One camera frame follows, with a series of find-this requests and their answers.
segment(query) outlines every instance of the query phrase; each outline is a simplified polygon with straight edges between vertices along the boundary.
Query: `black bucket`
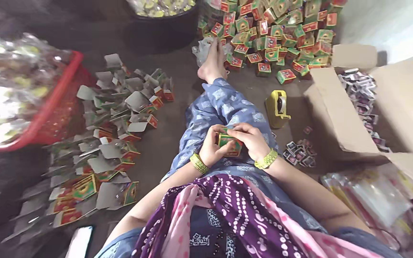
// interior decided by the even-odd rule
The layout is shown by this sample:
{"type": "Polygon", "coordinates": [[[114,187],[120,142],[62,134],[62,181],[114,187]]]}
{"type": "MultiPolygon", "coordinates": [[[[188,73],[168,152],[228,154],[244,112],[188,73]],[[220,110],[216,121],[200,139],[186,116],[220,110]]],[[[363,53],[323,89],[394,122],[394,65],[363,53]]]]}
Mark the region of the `black bucket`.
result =
{"type": "Polygon", "coordinates": [[[190,44],[197,35],[199,5],[173,16],[145,17],[132,10],[132,20],[125,28],[126,44],[137,53],[168,53],[190,44]]]}

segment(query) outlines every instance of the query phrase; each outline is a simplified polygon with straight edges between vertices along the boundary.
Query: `foot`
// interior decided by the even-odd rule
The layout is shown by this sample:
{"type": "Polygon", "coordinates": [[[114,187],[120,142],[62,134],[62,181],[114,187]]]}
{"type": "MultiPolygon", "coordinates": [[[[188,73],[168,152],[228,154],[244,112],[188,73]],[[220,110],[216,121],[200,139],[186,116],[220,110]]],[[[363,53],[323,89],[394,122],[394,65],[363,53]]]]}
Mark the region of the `foot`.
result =
{"type": "Polygon", "coordinates": [[[213,84],[213,81],[217,78],[224,78],[222,75],[222,69],[224,69],[224,65],[222,64],[219,67],[218,63],[218,51],[217,51],[217,38],[213,39],[211,43],[210,50],[208,52],[208,56],[206,57],[206,61],[203,65],[198,69],[197,75],[200,79],[206,80],[208,84],[213,84]]]}
{"type": "Polygon", "coordinates": [[[223,78],[227,80],[226,68],[224,68],[226,56],[224,55],[223,44],[221,44],[221,42],[218,42],[217,49],[217,66],[219,67],[219,71],[223,75],[223,78]]]}

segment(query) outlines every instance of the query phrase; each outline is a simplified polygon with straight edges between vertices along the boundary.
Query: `bangle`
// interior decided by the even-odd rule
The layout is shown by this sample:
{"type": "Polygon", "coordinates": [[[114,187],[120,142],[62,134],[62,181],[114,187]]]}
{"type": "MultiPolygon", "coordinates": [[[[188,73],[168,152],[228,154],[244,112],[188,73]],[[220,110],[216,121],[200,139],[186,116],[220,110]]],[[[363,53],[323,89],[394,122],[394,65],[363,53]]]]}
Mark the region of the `bangle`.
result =
{"type": "Polygon", "coordinates": [[[278,154],[274,149],[270,149],[270,153],[267,154],[262,161],[255,161],[254,165],[259,169],[266,169],[275,161],[277,155],[278,154]]]}
{"type": "Polygon", "coordinates": [[[206,174],[210,170],[207,166],[205,166],[202,159],[200,159],[200,156],[196,153],[190,156],[190,161],[192,162],[194,167],[197,168],[197,170],[202,174],[206,174]]]}

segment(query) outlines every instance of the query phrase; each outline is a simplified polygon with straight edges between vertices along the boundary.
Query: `red plastic basket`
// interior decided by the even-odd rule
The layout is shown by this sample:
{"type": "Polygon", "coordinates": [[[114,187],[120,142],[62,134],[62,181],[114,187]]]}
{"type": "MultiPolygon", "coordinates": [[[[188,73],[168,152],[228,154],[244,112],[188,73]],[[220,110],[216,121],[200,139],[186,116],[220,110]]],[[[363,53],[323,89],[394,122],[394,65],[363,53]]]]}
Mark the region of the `red plastic basket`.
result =
{"type": "Polygon", "coordinates": [[[82,60],[82,53],[72,52],[71,62],[28,128],[15,141],[0,145],[0,152],[20,149],[28,144],[52,144],[84,130],[83,107],[76,94],[80,85],[95,83],[82,67],[82,60]]]}

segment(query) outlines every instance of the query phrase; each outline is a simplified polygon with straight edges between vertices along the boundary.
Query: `hand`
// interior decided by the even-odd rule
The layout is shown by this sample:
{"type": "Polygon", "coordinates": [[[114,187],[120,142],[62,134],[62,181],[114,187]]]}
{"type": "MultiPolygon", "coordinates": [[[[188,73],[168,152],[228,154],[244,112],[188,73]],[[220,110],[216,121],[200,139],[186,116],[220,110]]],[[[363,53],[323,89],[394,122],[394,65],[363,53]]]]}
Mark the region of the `hand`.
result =
{"type": "Polygon", "coordinates": [[[261,131],[250,124],[236,124],[234,129],[227,130],[227,134],[242,141],[248,148],[250,158],[254,161],[263,160],[270,153],[270,148],[261,131]]]}
{"type": "Polygon", "coordinates": [[[205,140],[203,141],[203,146],[202,149],[200,149],[199,156],[207,167],[212,167],[224,155],[226,155],[227,152],[233,150],[234,148],[234,140],[229,141],[221,148],[219,148],[219,145],[216,144],[216,133],[225,133],[223,128],[225,128],[225,126],[222,124],[211,126],[206,134],[205,140]]]}

